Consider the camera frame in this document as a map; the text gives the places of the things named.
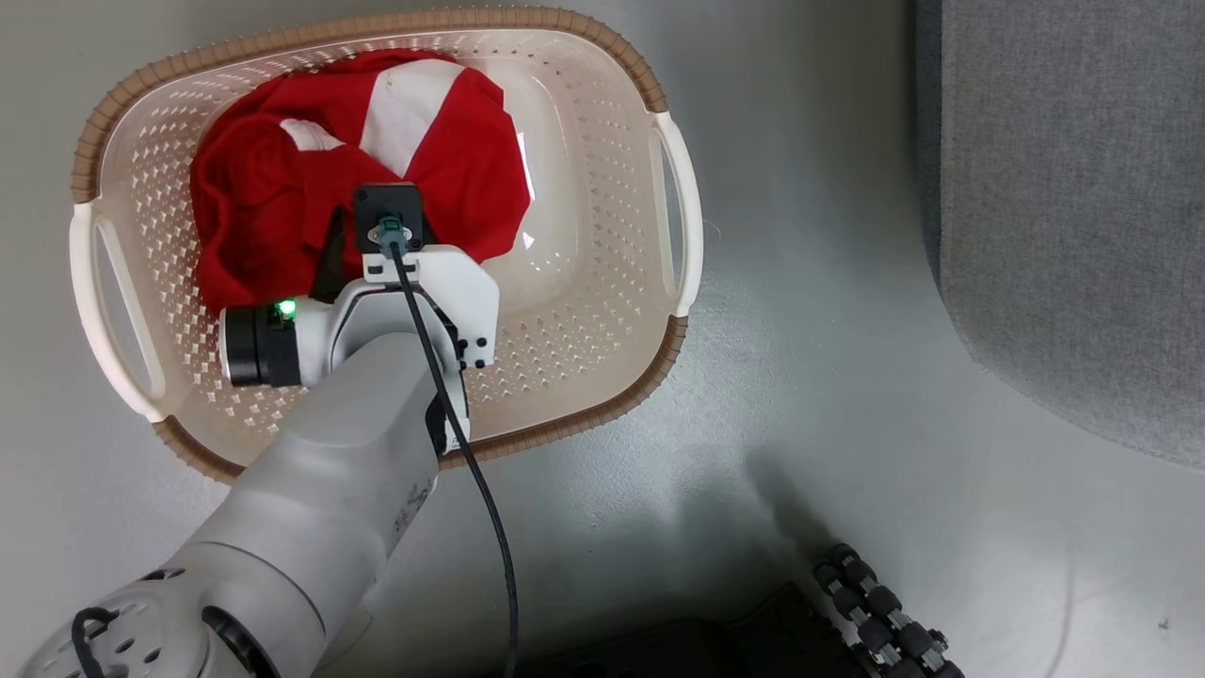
basket handle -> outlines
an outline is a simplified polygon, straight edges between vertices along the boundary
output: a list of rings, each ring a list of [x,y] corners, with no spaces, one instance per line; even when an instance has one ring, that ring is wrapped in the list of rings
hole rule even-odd
[[[118,247],[108,247],[110,263],[117,276],[118,288],[122,291],[122,300],[125,302],[125,311],[130,314],[130,322],[139,337],[139,347],[142,349],[142,359],[146,361],[147,371],[151,375],[152,393],[139,383],[137,377],[130,370],[129,362],[118,348],[117,337],[113,335],[113,325],[108,319],[105,307],[105,299],[101,293],[100,276],[96,269],[96,231],[101,226],[102,219],[94,219],[92,214],[92,202],[81,202],[75,206],[75,216],[71,217],[71,230],[69,235],[71,254],[71,287],[75,289],[76,307],[80,309],[80,320],[83,323],[83,332],[88,337],[88,346],[100,364],[100,370],[105,373],[108,383],[112,384],[117,395],[125,401],[125,405],[134,412],[147,418],[151,423],[163,421],[165,414],[160,408],[160,397],[153,394],[163,394],[163,370],[155,358],[154,348],[147,336],[146,322],[134,297],[133,284],[129,273],[120,258]]]
[[[677,184],[678,210],[682,212],[682,276],[674,300],[674,316],[686,317],[690,303],[699,295],[703,278],[703,200],[699,182],[694,177],[694,164],[686,148],[686,138],[669,111],[653,114],[653,126],[662,137],[665,154]]]

white handle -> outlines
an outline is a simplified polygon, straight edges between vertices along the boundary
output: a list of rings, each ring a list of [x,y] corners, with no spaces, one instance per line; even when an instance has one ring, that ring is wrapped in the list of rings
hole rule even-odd
[[[678,208],[682,211],[682,278],[678,281],[674,316],[686,317],[690,312],[690,303],[699,295],[699,282],[703,278],[703,200],[682,130],[669,112],[656,113],[653,125],[665,145],[674,183],[677,184]]]
[[[157,402],[158,399],[142,388],[137,377],[130,371],[130,365],[125,361],[125,356],[117,348],[117,338],[113,336],[113,325],[110,323],[108,313],[105,309],[100,276],[96,270],[96,224],[92,218],[92,202],[75,206],[75,216],[71,218],[70,252],[71,285],[75,288],[76,307],[80,308],[80,320],[83,323],[83,332],[88,337],[88,344],[92,347],[93,355],[96,356],[96,362],[100,364],[100,370],[108,378],[108,383],[113,385],[117,395],[125,401],[125,405],[130,409],[152,423],[163,421],[166,415],[160,409]],[[124,297],[129,285],[122,284],[120,277],[125,275],[125,271],[117,270],[116,272]],[[129,302],[127,302],[127,311],[130,313],[131,322],[136,325],[142,317],[141,311],[130,307]],[[143,358],[147,360],[147,367],[151,371],[152,384],[161,384],[161,370],[153,361],[153,355],[147,355],[143,352]]]

gray floor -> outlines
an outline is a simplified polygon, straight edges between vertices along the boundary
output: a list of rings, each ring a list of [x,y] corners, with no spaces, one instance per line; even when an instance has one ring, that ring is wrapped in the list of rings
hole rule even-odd
[[[166,558],[225,489],[96,369],[70,293],[67,173],[137,65],[406,2],[10,0],[0,22],[0,673]],[[602,430],[486,467],[524,653],[739,613],[834,538],[976,678],[1205,664],[1205,477],[1124,452],[981,373],[946,318],[910,189],[893,0],[580,0],[657,69],[709,231],[671,378]],[[496,662],[505,599],[471,479],[448,473],[330,676]]]

black cable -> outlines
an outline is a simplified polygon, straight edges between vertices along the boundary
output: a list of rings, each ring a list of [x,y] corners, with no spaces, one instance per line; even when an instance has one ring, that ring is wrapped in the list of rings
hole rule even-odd
[[[460,429],[460,420],[455,417],[455,411],[452,408],[452,399],[443,385],[443,376],[440,372],[439,361],[435,359],[431,337],[427,334],[427,324],[423,322],[422,311],[418,309],[415,289],[410,284],[410,276],[406,275],[406,266],[401,260],[401,249],[396,242],[389,243],[389,253],[393,254],[393,264],[398,266],[398,278],[401,282],[402,291],[406,294],[406,303],[410,306],[410,313],[415,316],[415,326],[418,328],[418,341],[423,344],[423,353],[427,355],[427,366],[435,379],[435,390],[439,394],[440,403],[443,406],[443,412],[447,413],[452,432],[455,434],[455,440],[460,443],[460,454],[464,455],[464,461],[472,473],[472,479],[477,482],[477,489],[481,490],[481,499],[486,501],[486,511],[489,512],[489,520],[494,524],[494,535],[498,537],[498,548],[502,552],[502,572],[506,577],[506,607],[510,608],[511,617],[510,645],[506,650],[506,668],[502,676],[511,678],[515,676],[519,659],[519,594],[518,586],[515,584],[515,564],[511,561],[511,547],[506,542],[506,530],[502,529],[502,517],[498,514],[494,496],[489,493],[489,485],[486,485],[486,477],[481,474],[481,467],[477,466],[477,460],[472,456],[472,449],[469,448],[469,437]]]
[[[102,607],[89,607],[77,612],[75,619],[71,620],[71,644],[75,647],[76,658],[80,659],[80,668],[83,670],[84,678],[105,678],[105,671],[93,656],[92,645],[88,644],[88,637],[83,632],[84,624],[99,621],[108,626],[108,623],[114,619],[117,615]]]

white fabric patch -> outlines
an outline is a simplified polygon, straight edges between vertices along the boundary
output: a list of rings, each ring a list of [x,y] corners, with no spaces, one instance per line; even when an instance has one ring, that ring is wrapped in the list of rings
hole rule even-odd
[[[369,101],[360,148],[398,176],[405,176],[462,72],[464,66],[441,59],[381,71]]]
[[[321,124],[310,120],[281,120],[281,129],[289,132],[298,151],[330,151],[343,145],[331,136]]]

